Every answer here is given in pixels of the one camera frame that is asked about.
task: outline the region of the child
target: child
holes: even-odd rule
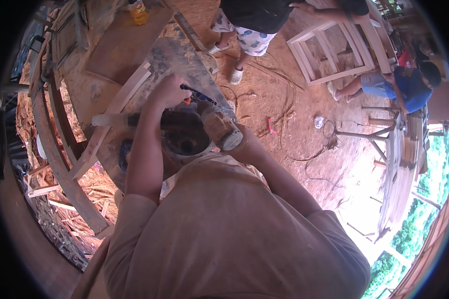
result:
[[[357,76],[349,85],[337,90],[329,81],[328,90],[333,99],[347,96],[348,103],[356,98],[359,90],[389,99],[395,99],[405,114],[413,113],[425,106],[434,88],[441,83],[441,72],[432,62],[422,62],[418,68],[396,67],[394,73],[383,75],[377,71]]]
[[[229,77],[231,85],[243,78],[243,67],[254,56],[263,56],[269,42],[288,20],[292,0],[221,0],[211,30],[221,33],[220,40],[208,46],[215,54],[229,48],[228,41],[237,36],[241,54]]]

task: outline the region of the hand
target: hand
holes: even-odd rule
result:
[[[384,80],[386,80],[387,82],[391,83],[392,85],[394,85],[396,83],[396,78],[394,78],[394,73],[383,74],[381,72],[381,75],[383,75]]]
[[[305,12],[307,12],[310,15],[314,15],[315,11],[316,11],[316,7],[314,7],[313,5],[306,3],[306,1],[302,1],[300,3],[290,3],[289,7],[297,7],[300,9],[303,9]]]
[[[148,101],[160,105],[163,110],[180,104],[192,95],[191,90],[180,89],[181,84],[190,85],[182,76],[171,74],[164,77],[148,97]]]
[[[261,161],[265,160],[269,153],[263,147],[261,142],[259,142],[252,129],[239,123],[235,124],[243,134],[243,140],[236,148],[226,153],[240,163],[256,166]]]

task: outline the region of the black hair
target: black hair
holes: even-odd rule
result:
[[[429,45],[429,48],[431,49],[433,54],[439,54],[439,47],[437,47],[436,41],[432,37],[428,37],[426,40],[427,44]]]
[[[441,84],[441,72],[437,65],[430,61],[424,61],[419,63],[418,68],[426,79],[429,80],[432,87],[436,88]]]

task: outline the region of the beige t-shirt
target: beige t-shirt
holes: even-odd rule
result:
[[[303,217],[238,162],[182,168],[159,207],[125,196],[111,298],[360,298],[370,266],[332,211]]]

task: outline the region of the man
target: man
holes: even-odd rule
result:
[[[327,86],[336,101],[347,98],[349,103],[362,89],[364,93],[395,99],[395,103],[408,114],[424,107],[439,84],[441,72],[434,63],[426,61],[420,63],[418,69],[398,66],[389,76],[380,71],[359,75],[341,90],[336,90],[331,81]]]
[[[424,40],[412,40],[411,59],[413,59],[416,65],[421,64],[424,61],[429,61],[429,56],[439,54],[437,43],[432,37],[428,37]]]
[[[109,296],[360,298],[367,260],[335,213],[323,211],[249,128],[239,126],[243,140],[229,155],[185,165],[159,201],[160,118],[190,96],[182,83],[165,77],[142,109],[104,263]]]
[[[208,47],[210,54],[229,48],[228,41],[237,34],[241,55],[229,77],[237,85],[243,77],[243,67],[254,56],[263,56],[269,42],[288,20],[293,10],[291,2],[299,0],[222,0],[211,29],[221,33],[220,40]]]
[[[363,24],[369,21],[369,7],[366,0],[339,0],[342,9],[324,8],[317,9],[306,3],[291,3],[289,6],[299,7],[313,17],[329,21],[349,21],[351,24]]]

